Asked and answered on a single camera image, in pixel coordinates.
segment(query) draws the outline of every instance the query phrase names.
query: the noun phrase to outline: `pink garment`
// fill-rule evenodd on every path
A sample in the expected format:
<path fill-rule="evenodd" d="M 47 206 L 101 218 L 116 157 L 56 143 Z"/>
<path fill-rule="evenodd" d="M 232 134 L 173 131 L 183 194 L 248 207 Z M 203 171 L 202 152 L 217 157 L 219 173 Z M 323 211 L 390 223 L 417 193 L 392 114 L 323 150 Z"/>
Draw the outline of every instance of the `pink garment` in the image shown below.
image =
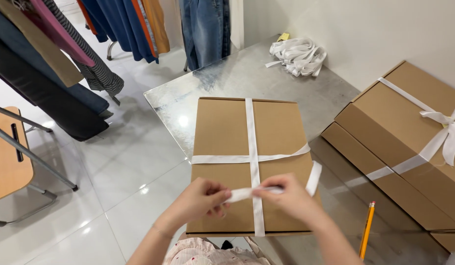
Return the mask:
<path fill-rule="evenodd" d="M 266 258 L 235 247 L 217 250 L 201 238 L 180 240 L 165 256 L 163 265 L 270 265 Z"/>
<path fill-rule="evenodd" d="M 43 30 L 49 39 L 51 39 L 62 51 L 65 51 L 72 59 L 87 66 L 95 66 L 95 62 L 90 59 L 87 54 L 77 45 L 71 35 L 57 21 L 57 18 L 49 11 L 48 7 L 42 0 L 30 0 L 36 12 L 41 16 L 42 25 L 38 27 L 46 27 Z"/>

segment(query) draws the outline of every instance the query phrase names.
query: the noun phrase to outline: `mustard yellow garment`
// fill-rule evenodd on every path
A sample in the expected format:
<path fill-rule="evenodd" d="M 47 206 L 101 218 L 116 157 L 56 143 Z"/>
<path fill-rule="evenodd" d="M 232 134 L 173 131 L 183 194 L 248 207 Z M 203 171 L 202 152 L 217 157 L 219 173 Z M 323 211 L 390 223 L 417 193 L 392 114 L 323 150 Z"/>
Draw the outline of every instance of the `mustard yellow garment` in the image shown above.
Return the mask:
<path fill-rule="evenodd" d="M 0 0 L 0 12 L 23 33 L 67 87 L 71 87 L 83 79 L 83 75 L 59 47 L 13 4 L 7 0 Z"/>
<path fill-rule="evenodd" d="M 159 0 L 142 0 L 144 10 L 146 11 L 149 25 L 154 34 L 155 45 L 158 53 L 170 51 L 169 39 L 165 32 L 164 11 L 159 3 Z"/>

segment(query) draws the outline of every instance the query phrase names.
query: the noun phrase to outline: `orange garment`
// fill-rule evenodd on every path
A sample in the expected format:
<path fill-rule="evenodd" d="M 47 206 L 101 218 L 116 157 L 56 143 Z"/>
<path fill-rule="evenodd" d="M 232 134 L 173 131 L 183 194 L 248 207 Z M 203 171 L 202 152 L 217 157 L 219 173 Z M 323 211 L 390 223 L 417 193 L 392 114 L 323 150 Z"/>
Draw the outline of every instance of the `orange garment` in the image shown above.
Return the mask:
<path fill-rule="evenodd" d="M 85 6 L 84 6 L 83 3 L 81 2 L 81 0 L 77 0 L 77 3 L 79 4 L 80 9 L 82 10 L 83 16 L 84 16 L 84 18 L 85 18 L 85 21 L 87 22 L 87 25 L 88 25 L 89 28 L 90 28 L 90 31 L 91 31 L 94 35 L 98 35 L 98 33 L 96 33 L 95 27 L 94 27 L 93 24 L 92 24 L 92 21 L 90 20 L 89 14 L 87 13 L 87 9 L 85 8 Z"/>
<path fill-rule="evenodd" d="M 170 45 L 167 33 L 165 32 L 164 11 L 159 0 L 142 0 L 142 3 L 154 35 L 157 51 L 159 54 L 169 52 Z"/>
<path fill-rule="evenodd" d="M 131 0 L 131 2 L 133 3 L 134 9 L 136 10 L 137 18 L 139 19 L 139 22 L 141 23 L 142 30 L 144 31 L 144 35 L 146 36 L 147 42 L 149 43 L 149 47 L 151 48 L 152 56 L 158 58 L 159 55 L 156 54 L 154 51 L 154 46 L 152 44 L 151 35 L 149 35 L 149 31 L 147 30 L 147 26 L 146 26 L 146 21 L 144 20 L 144 17 L 142 16 L 142 13 L 141 13 L 141 7 L 139 7 L 139 3 L 137 2 L 137 0 Z"/>

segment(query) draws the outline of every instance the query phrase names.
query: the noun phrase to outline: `hand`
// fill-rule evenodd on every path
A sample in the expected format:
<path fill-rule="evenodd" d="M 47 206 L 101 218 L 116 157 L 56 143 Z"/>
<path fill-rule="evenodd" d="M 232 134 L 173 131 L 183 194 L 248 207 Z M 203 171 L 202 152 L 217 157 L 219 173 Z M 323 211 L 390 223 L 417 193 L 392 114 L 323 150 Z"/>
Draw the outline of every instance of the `hand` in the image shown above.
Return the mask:
<path fill-rule="evenodd" d="M 231 197 L 231 190 L 223 184 L 197 178 L 185 188 L 154 224 L 164 232 L 175 233 L 182 225 L 200 219 L 205 214 L 222 217 L 224 212 L 220 205 L 229 197 Z M 223 204 L 223 206 L 229 208 L 229 204 Z"/>
<path fill-rule="evenodd" d="M 266 199 L 279 206 L 290 216 L 305 222 L 307 225 L 314 225 L 318 221 L 319 214 L 324 213 L 320 206 L 308 194 L 305 187 L 298 181 L 294 173 L 286 173 L 267 178 L 261 187 L 281 186 L 284 189 L 282 194 L 274 194 L 267 190 L 254 189 L 254 196 Z"/>

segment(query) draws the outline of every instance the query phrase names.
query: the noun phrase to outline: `wooden chair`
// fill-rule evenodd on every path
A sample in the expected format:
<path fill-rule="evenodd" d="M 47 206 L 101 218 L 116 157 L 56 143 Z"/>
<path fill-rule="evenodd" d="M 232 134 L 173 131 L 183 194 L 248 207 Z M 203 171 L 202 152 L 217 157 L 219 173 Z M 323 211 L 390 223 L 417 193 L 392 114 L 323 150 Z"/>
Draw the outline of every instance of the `wooden chair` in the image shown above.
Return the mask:
<path fill-rule="evenodd" d="M 23 122 L 32 125 L 32 128 L 25 131 Z M 31 211 L 13 221 L 0 221 L 0 226 L 16 224 L 33 214 L 38 213 L 51 206 L 57 199 L 57 195 L 48 190 L 42 190 L 32 185 L 34 169 L 31 160 L 49 170 L 56 178 L 64 182 L 73 191 L 79 188 L 70 180 L 63 177 L 54 168 L 44 162 L 28 149 L 26 132 L 35 127 L 45 130 L 48 133 L 52 129 L 43 127 L 33 121 L 21 117 L 20 110 L 17 107 L 9 106 L 5 109 L 0 108 L 0 199 L 20 190 L 24 187 L 38 191 L 42 195 L 51 199 L 51 201 L 42 207 Z"/>

